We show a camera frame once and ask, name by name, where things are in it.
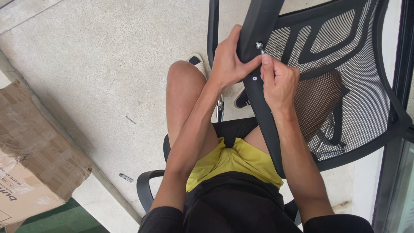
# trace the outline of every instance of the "hand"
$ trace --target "hand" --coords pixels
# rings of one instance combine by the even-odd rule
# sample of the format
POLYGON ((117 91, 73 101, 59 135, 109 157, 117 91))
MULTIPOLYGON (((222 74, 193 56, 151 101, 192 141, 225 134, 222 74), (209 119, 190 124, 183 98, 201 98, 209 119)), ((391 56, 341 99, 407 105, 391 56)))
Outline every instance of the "hand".
POLYGON ((241 26, 236 24, 228 38, 222 41, 216 49, 209 81, 217 83, 223 89, 240 82, 262 62, 260 55, 246 64, 239 60, 236 49, 240 30, 241 26))
POLYGON ((263 93, 273 114, 294 111, 294 99, 298 87, 300 71, 279 60, 262 55, 260 76, 263 79, 263 93))

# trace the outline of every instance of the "fingernail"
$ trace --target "fingernail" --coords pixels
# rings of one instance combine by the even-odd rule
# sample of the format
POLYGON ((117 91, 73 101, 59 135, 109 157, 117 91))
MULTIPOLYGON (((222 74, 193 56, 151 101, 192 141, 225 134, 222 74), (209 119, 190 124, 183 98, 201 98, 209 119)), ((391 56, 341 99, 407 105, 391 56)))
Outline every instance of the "fingernail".
POLYGON ((267 54, 262 55, 262 63, 263 64, 269 64, 270 63, 270 57, 267 54))

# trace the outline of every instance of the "person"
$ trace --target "person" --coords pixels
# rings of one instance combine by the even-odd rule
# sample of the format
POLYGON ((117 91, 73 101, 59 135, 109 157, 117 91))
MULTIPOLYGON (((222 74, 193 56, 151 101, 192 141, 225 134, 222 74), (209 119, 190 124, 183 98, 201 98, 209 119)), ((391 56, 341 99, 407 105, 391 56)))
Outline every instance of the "person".
MULTIPOLYGON (((236 54, 240 30, 236 25, 218 45, 208 81, 197 69, 199 64, 178 61, 171 65, 166 89, 171 151, 161 186, 139 232, 301 232, 284 212, 279 193, 283 181, 260 129, 256 127, 244 139, 236 138, 233 148, 225 148, 224 139, 217 138, 210 121, 222 91, 260 64, 265 100, 279 132, 283 168, 303 231, 373 232, 367 220, 335 215, 331 208, 307 147, 309 136, 306 140, 302 136, 295 110, 299 70, 268 55, 240 62, 236 54)), ((337 78, 330 78, 332 86, 339 89, 340 78, 333 76, 337 78)), ((339 96, 327 96, 334 99, 332 106, 339 96)), ((326 118, 331 110, 318 118, 326 118)))

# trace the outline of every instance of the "green floor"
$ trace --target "green floor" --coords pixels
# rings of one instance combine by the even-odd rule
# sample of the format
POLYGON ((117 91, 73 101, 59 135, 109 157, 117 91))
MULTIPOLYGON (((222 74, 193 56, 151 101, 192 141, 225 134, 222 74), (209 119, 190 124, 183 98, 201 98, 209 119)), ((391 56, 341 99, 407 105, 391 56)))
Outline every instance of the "green floor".
POLYGON ((64 205, 28 218, 16 233, 106 233, 108 232, 73 198, 64 205))

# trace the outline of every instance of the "yellow shorts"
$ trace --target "yellow shorts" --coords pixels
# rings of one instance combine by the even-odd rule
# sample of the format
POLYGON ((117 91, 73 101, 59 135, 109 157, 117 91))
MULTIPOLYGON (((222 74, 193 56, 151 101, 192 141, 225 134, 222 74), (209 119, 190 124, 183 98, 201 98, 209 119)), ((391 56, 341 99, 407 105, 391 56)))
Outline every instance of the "yellow shorts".
POLYGON ((259 180, 273 184, 278 189, 283 185, 270 155, 236 138, 233 148, 226 148, 224 138, 219 138, 217 147, 197 161, 187 180, 186 192, 194 189, 202 181, 224 172, 236 171, 255 176, 259 180))

